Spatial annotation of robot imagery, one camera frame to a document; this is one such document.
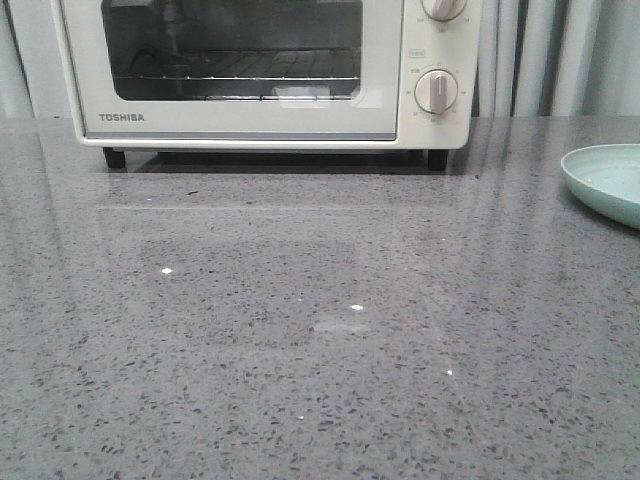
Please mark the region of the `glass oven door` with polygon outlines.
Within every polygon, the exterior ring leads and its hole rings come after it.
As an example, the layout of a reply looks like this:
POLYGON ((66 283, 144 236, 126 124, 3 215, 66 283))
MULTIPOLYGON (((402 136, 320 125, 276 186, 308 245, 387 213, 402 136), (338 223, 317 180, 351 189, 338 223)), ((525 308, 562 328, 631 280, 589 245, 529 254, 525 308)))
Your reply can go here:
POLYGON ((60 1, 56 5, 88 139, 391 140, 400 1, 60 1), (138 51, 360 48, 346 101, 130 101, 113 72, 138 51))

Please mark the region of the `lower cream oven knob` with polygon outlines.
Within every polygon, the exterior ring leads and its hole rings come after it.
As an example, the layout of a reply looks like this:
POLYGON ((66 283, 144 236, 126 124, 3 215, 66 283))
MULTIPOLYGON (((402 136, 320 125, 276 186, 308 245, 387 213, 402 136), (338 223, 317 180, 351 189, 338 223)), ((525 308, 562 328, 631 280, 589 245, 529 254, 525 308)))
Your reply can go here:
POLYGON ((454 104, 458 84, 446 70, 426 72, 416 83, 414 97, 419 107, 428 113, 441 115, 454 104))

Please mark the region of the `cream oven knob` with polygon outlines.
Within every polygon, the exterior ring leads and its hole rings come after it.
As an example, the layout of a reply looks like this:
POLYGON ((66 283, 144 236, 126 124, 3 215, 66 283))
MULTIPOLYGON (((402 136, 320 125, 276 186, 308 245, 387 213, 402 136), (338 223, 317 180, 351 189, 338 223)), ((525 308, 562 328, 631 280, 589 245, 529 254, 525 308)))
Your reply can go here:
POLYGON ((422 0, 426 15, 438 22, 448 22, 458 17, 466 6, 466 0, 422 0))
POLYGON ((454 104, 458 84, 446 70, 426 72, 416 83, 414 97, 419 107, 428 113, 441 115, 454 104))

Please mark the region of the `cream Toshiba toaster oven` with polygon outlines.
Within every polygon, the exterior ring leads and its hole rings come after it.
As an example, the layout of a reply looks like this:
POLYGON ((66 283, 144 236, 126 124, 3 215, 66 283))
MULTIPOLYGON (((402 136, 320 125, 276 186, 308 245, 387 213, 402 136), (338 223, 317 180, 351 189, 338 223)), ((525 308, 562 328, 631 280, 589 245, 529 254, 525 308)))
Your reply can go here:
POLYGON ((70 74, 70 61, 60 29, 55 1, 51 5, 76 137, 80 143, 103 150, 108 166, 121 168, 129 151, 221 152, 385 152, 407 151, 422 156, 427 166, 441 171, 447 153, 463 147, 469 138, 476 81, 482 3, 467 1, 462 13, 448 22, 430 19, 421 0, 403 3, 400 77, 396 135, 391 140, 214 140, 214 139, 88 139, 79 128, 79 108, 70 74), (446 70, 458 84, 457 98, 441 115, 423 111, 414 97, 418 80, 431 70, 446 70))

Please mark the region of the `upper cream oven knob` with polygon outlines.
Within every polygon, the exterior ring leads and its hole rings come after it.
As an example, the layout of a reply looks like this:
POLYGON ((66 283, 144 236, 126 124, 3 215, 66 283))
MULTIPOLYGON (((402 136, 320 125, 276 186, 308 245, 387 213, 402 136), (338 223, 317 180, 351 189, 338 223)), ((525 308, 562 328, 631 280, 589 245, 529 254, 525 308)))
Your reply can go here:
POLYGON ((466 0, 422 0, 426 15, 438 22, 448 22, 458 17, 466 6, 466 0))

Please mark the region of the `pale grey curtain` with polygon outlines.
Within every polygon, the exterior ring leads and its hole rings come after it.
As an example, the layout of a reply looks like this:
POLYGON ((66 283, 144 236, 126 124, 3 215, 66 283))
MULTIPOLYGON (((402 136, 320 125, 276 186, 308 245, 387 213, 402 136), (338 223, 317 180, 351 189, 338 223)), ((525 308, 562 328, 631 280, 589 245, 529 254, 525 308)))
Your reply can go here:
POLYGON ((484 2, 472 113, 638 115, 638 2, 484 2))

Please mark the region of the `light green plate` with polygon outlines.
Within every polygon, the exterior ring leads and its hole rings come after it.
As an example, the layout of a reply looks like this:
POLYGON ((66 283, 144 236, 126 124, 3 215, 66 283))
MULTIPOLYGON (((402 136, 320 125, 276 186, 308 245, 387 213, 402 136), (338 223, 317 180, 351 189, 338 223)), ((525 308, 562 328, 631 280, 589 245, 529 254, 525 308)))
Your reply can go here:
POLYGON ((639 145, 606 144, 567 153, 563 178, 582 203, 612 220, 639 229, 639 145))

